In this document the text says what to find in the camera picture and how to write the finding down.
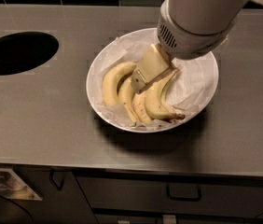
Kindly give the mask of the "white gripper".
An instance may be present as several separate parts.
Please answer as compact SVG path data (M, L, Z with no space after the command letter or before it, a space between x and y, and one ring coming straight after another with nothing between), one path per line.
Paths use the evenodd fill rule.
M165 0L160 7L158 44L136 64L131 86L136 93L171 74L174 58L192 60L215 49L234 26L238 0Z

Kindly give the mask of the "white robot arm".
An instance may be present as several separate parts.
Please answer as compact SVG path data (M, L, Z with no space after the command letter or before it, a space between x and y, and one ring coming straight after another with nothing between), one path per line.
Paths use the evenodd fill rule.
M263 6L263 0L165 0L157 27L159 53L166 62L207 54L227 37L249 1Z

